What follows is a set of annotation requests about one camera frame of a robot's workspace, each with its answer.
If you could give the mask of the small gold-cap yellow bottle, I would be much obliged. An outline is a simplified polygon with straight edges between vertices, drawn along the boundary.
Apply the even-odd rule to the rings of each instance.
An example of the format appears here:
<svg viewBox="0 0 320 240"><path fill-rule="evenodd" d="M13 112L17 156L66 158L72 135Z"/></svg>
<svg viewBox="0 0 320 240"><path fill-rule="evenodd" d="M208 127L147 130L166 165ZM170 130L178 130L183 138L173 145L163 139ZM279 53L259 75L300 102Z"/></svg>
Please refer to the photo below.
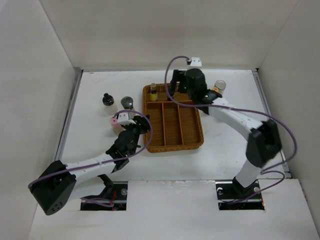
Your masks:
<svg viewBox="0 0 320 240"><path fill-rule="evenodd" d="M157 92L157 85L152 83L150 85L150 95L149 95L151 102L156 102L158 100L158 92Z"/></svg>

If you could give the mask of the white-lid red-label jar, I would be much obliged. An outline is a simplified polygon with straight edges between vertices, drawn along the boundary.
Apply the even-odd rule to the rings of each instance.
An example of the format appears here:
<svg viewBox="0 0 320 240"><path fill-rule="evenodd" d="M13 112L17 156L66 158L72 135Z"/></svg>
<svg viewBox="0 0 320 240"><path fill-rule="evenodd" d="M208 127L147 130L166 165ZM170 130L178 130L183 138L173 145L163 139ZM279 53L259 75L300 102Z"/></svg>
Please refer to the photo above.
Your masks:
<svg viewBox="0 0 320 240"><path fill-rule="evenodd" d="M183 85L181 84L181 82L180 81L177 81L176 82L176 92L177 93L180 93L181 92L181 87L182 87Z"/></svg>

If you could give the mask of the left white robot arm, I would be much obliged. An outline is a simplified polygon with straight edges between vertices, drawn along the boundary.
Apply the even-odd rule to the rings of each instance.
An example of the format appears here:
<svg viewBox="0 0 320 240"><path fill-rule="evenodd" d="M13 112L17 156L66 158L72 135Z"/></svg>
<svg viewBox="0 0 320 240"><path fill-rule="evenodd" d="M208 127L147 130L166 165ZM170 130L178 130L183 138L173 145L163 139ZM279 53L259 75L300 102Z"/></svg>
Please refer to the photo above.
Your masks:
<svg viewBox="0 0 320 240"><path fill-rule="evenodd" d="M128 119L125 114L124 111L118 113L116 119L124 130L106 152L76 163L56 160L28 185L30 193L47 216L57 213L74 199L81 199L83 204L95 204L104 209L114 208L117 193L108 174L124 168L131 157L145 149L138 144L140 135L153 133L149 115L136 114ZM84 193L85 188L81 184L94 178L102 181L95 187L96 194Z"/></svg>

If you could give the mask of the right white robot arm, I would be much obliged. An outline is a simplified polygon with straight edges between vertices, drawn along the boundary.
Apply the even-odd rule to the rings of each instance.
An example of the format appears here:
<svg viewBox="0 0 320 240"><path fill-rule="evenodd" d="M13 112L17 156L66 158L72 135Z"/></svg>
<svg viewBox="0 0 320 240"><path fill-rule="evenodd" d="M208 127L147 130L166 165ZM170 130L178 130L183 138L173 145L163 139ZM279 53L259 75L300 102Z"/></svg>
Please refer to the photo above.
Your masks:
<svg viewBox="0 0 320 240"><path fill-rule="evenodd" d="M208 89L204 73L198 68L175 69L168 89L169 95L185 93L197 108L236 130L246 141L246 161L232 180L232 192L238 198L246 197L262 168L282 149L277 124L274 120L257 120L235 111L219 92Z"/></svg>

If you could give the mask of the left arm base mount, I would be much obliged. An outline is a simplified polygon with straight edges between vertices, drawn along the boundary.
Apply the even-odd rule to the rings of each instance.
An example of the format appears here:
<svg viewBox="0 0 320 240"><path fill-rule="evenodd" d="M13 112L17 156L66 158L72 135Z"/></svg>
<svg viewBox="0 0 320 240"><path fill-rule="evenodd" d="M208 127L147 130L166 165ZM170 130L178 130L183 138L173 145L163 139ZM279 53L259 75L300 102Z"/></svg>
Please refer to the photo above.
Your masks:
<svg viewBox="0 0 320 240"><path fill-rule="evenodd" d="M81 211L126 211L128 197L127 181L112 181L107 175L98 176L104 188L97 194L85 196L80 203Z"/></svg>

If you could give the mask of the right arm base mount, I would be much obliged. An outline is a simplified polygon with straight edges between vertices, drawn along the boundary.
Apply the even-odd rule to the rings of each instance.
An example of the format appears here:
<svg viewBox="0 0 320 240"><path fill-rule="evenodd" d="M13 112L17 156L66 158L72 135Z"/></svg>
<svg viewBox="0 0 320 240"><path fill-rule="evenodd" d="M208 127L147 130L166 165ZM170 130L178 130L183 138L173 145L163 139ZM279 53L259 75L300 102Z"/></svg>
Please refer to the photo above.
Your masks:
<svg viewBox="0 0 320 240"><path fill-rule="evenodd" d="M221 211L265 210L257 180L247 188L236 186L232 181L216 181L215 187Z"/></svg>

